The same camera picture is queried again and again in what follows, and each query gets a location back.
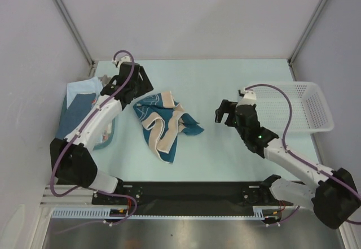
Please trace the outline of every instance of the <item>basket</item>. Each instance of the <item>basket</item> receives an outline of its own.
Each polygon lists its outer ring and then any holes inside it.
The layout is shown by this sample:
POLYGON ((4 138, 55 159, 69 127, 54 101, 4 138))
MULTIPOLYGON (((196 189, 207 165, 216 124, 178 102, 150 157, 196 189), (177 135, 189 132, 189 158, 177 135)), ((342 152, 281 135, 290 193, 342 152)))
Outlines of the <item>basket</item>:
MULTIPOLYGON (((253 82, 270 84, 280 88, 292 104, 292 121, 289 132, 327 132, 334 123, 326 99, 313 82, 253 82)), ((256 110, 261 126, 275 132, 283 132, 289 117, 288 103, 281 93, 268 87, 253 89, 257 96, 256 110)))

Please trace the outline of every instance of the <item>cloth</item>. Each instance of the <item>cloth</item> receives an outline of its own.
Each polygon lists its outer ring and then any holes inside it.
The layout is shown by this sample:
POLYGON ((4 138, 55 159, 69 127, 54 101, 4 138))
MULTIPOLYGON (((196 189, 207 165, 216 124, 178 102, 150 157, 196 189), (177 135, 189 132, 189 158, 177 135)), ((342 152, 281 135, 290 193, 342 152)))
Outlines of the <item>cloth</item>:
POLYGON ((149 148, 162 161, 173 163, 178 133, 198 135, 203 128, 173 99, 170 91, 150 95, 134 106, 149 148))
POLYGON ((103 85, 98 77, 67 84, 67 108, 72 104, 77 94, 95 93, 96 97, 98 97, 102 89, 103 85))
POLYGON ((62 115, 55 137, 64 139, 90 112, 96 94, 77 94, 69 108, 62 115))

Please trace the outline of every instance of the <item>table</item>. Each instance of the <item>table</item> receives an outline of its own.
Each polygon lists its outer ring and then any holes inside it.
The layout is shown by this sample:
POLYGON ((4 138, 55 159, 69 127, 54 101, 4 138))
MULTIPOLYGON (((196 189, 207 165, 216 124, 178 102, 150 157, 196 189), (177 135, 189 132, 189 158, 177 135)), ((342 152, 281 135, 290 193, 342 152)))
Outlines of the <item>table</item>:
MULTIPOLYGON (((138 63, 154 87, 149 94, 171 90, 175 100, 200 123, 204 132, 198 136, 181 133, 174 163, 166 164, 146 145, 133 110, 138 100, 135 99, 116 118, 110 145, 92 152, 100 170, 125 181, 262 181, 272 174, 298 180, 275 163, 251 153, 235 129, 214 122, 214 111, 221 101, 237 101, 237 90, 249 83, 292 81, 285 59, 141 60, 138 63)), ((105 74, 113 76, 118 69, 109 61, 101 61, 95 75, 105 74)), ((308 159, 318 161, 309 134, 290 134, 287 142, 308 159)))

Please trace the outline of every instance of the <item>reflective metal surface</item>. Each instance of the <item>reflective metal surface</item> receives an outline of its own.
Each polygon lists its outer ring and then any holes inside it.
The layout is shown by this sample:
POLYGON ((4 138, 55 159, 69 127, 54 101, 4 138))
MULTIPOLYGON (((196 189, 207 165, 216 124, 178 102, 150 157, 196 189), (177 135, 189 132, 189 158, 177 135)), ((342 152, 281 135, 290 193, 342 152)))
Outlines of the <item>reflective metal surface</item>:
POLYGON ((301 210, 281 227, 260 221, 129 220, 109 227, 92 224, 56 235, 86 220, 52 219, 43 249, 212 249, 344 248, 339 231, 301 210))

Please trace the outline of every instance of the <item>white wall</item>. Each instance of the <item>white wall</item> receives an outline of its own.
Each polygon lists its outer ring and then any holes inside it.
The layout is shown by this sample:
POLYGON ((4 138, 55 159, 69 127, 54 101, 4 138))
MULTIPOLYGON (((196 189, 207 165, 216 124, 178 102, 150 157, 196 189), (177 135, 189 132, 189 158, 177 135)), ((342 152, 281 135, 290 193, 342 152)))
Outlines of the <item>white wall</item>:
POLYGON ((93 58, 288 58, 319 0, 63 0, 93 58))
POLYGON ((25 248, 51 172, 66 83, 89 68, 52 0, 0 0, 0 236, 19 204, 25 248))
MULTIPOLYGON (((320 85, 330 106, 334 130, 317 135, 323 159, 344 167, 361 191, 361 0, 330 0, 296 59, 298 80, 320 85)), ((354 220, 361 221, 359 210, 354 220)))

